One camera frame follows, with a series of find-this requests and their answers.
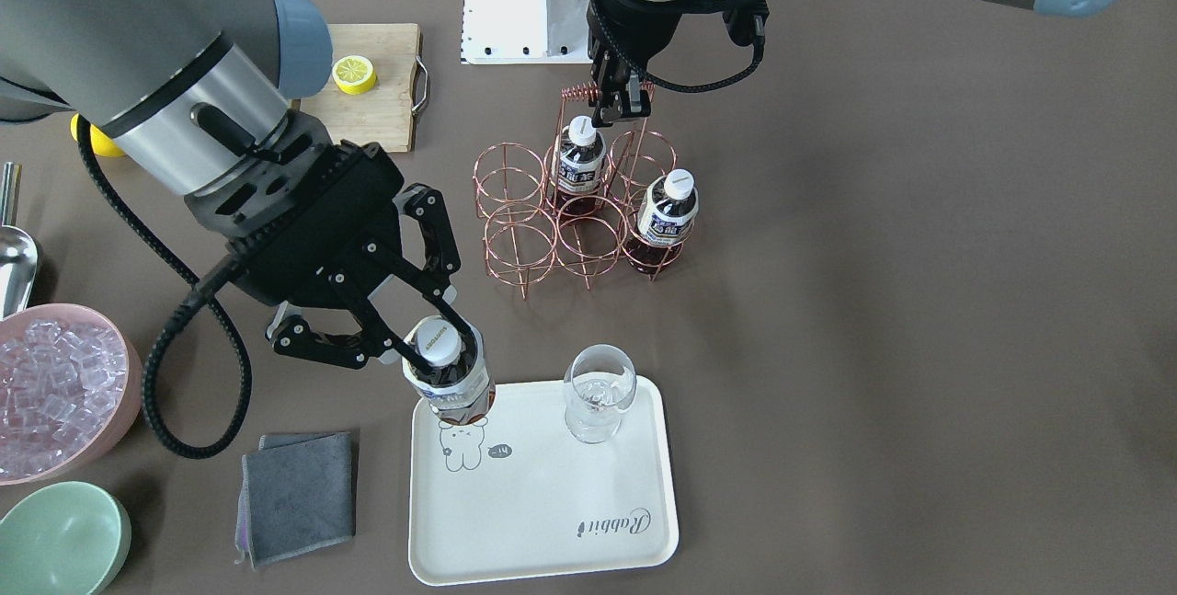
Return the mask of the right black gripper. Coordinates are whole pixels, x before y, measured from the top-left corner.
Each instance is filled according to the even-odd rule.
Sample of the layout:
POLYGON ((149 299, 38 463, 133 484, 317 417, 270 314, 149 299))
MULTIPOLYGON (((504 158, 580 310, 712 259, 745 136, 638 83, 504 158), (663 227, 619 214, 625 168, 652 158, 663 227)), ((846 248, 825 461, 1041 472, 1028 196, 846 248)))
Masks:
POLYGON ((217 280, 278 307, 277 353, 358 369, 388 350, 428 372, 371 298, 391 280, 411 286, 474 340, 446 301, 459 253, 441 193, 406 183, 379 143, 333 143, 322 123, 290 112, 267 140, 222 112, 192 116, 246 171, 221 189, 189 194, 202 225, 222 232, 228 256, 217 280))

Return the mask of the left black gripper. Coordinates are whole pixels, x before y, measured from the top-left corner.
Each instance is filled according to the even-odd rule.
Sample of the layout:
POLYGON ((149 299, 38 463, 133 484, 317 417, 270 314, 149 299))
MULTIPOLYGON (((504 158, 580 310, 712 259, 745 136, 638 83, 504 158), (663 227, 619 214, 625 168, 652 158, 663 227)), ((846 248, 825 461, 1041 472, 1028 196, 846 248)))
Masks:
POLYGON ((749 47, 751 60, 744 71, 694 89, 722 89, 739 83, 760 67, 766 46, 766 0, 588 0, 592 73, 592 123, 610 127, 623 116, 650 116, 649 91, 643 81, 666 89, 689 89, 656 76, 652 59, 669 47, 685 14, 720 14, 730 40, 749 47))

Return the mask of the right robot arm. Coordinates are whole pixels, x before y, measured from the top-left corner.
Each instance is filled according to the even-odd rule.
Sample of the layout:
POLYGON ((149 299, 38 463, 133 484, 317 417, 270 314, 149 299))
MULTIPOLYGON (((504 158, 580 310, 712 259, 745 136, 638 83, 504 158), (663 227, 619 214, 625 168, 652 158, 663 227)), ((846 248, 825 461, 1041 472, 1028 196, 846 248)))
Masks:
POLYGON ((4 95, 64 103, 227 239, 219 272, 264 305, 348 310, 353 336, 280 320, 275 349, 321 363, 404 357, 371 294, 400 278, 460 330, 444 201, 377 143, 337 143, 294 111, 199 0, 4 0, 4 95))

